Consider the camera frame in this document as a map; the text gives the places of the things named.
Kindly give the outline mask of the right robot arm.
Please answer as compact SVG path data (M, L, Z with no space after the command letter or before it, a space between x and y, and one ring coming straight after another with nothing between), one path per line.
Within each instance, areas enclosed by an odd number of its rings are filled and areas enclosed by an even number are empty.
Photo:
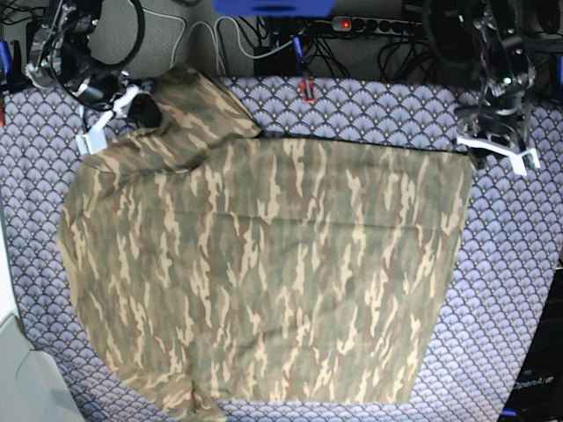
M163 115L151 97L151 86L128 75L145 35L145 15L133 1L136 35L131 50L118 62L92 55L90 35L97 29L101 1L51 1L28 52L26 76L37 88L58 87L82 108L110 119L133 120L141 127L158 127Z

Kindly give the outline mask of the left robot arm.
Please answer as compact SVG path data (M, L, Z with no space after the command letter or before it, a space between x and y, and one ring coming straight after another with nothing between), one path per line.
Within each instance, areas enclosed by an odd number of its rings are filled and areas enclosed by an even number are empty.
M436 56L454 69L480 66L476 103L455 115L460 134L520 153L528 147L525 100L536 82L509 1L424 1L421 21Z

